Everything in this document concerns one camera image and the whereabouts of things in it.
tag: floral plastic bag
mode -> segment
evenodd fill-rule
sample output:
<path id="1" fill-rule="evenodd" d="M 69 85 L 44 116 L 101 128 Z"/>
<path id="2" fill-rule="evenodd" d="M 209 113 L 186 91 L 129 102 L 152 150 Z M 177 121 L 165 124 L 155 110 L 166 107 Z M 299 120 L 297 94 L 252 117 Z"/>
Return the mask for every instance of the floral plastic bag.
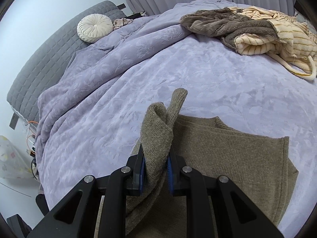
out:
<path id="1" fill-rule="evenodd" d="M 31 164 L 28 166 L 10 140 L 1 135 L 0 177 L 14 179 L 33 178 Z"/>

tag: lavender blanket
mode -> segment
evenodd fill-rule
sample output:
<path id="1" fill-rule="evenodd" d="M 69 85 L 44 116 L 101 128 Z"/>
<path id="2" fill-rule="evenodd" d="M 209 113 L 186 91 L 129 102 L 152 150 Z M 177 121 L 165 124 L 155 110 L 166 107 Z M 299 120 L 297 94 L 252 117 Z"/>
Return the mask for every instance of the lavender blanket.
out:
<path id="1" fill-rule="evenodd" d="M 174 89 L 183 87 L 188 96 L 181 114 L 290 136 L 289 157 L 300 173 L 279 228 L 286 238 L 295 236 L 317 200 L 316 84 L 266 55 L 238 55 L 179 25 L 185 14 L 230 6 L 245 7 L 224 0 L 177 4 L 77 52 L 61 81 L 38 99 L 36 158 L 49 208 L 84 176 L 125 165 L 147 107 L 168 106 Z"/>

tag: metal screw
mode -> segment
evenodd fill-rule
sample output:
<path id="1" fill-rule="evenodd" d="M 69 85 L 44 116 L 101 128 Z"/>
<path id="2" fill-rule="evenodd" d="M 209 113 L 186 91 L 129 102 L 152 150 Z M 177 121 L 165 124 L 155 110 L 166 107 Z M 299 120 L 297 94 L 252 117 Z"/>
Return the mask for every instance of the metal screw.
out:
<path id="1" fill-rule="evenodd" d="M 123 168 L 121 168 L 121 172 L 123 172 L 125 174 L 130 172 L 130 171 L 131 171 L 131 168 L 129 166 L 124 166 Z"/>
<path id="2" fill-rule="evenodd" d="M 183 167 L 183 171 L 184 171 L 185 173 L 190 173 L 192 170 L 193 170 L 193 169 L 192 169 L 190 166 L 184 166 L 184 167 Z"/>
<path id="3" fill-rule="evenodd" d="M 93 176 L 85 176 L 84 181 L 85 182 L 92 182 L 94 180 Z"/>
<path id="4" fill-rule="evenodd" d="M 219 177 L 219 181 L 223 182 L 223 183 L 226 183 L 229 181 L 229 178 L 227 176 L 220 176 Z"/>

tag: white wall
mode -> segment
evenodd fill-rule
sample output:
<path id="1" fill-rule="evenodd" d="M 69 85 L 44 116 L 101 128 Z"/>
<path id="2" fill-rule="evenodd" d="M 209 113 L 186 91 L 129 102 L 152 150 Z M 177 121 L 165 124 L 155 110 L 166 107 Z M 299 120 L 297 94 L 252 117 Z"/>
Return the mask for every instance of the white wall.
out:
<path id="1" fill-rule="evenodd" d="M 6 96 L 16 75 L 38 49 L 64 23 L 85 9 L 104 0 L 15 0 L 0 21 L 0 135 L 6 136 L 26 154 L 26 126 L 19 120 L 15 130 L 9 127 L 11 106 Z M 110 0 L 119 5 L 125 0 Z M 123 9 L 131 15 L 129 8 Z M 34 227 L 42 215 L 35 204 L 38 183 L 35 180 L 0 179 L 0 212 L 7 218 L 20 214 Z"/>

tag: white round cushion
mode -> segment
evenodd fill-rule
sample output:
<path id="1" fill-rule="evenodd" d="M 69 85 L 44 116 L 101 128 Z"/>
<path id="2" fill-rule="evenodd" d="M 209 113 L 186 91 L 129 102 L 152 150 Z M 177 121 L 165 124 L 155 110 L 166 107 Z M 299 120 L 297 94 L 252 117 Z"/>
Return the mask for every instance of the white round cushion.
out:
<path id="1" fill-rule="evenodd" d="M 84 17 L 77 25 L 79 38 L 88 43 L 94 43 L 114 30 L 109 17 L 102 14 L 90 14 Z"/>

